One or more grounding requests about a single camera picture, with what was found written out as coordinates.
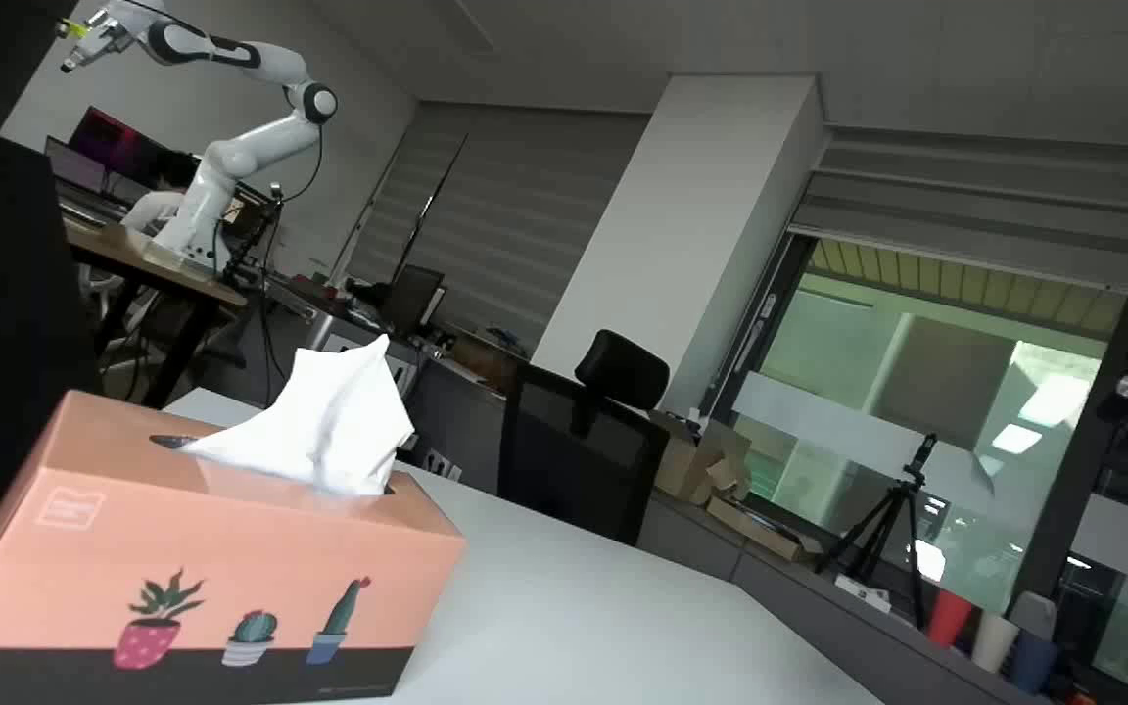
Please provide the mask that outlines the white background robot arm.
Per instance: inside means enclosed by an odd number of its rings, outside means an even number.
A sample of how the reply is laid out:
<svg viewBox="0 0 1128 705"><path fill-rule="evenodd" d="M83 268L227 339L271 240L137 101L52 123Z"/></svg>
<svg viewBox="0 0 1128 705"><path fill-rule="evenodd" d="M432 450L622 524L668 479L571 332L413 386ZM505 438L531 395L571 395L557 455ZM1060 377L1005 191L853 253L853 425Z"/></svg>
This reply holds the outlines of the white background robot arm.
<svg viewBox="0 0 1128 705"><path fill-rule="evenodd" d="M87 18L60 22L67 56L63 73L142 46L165 67L219 61L240 67L281 91L284 113L240 138L219 138L199 154L199 167L181 194L148 191L144 203L167 203L173 215L152 233L157 250L223 272L234 253L223 248L219 223L234 187L255 172L319 142L323 121L335 113L335 95L309 73L309 61L281 44L227 37L203 32L165 9L165 0L105 0Z"/></svg>

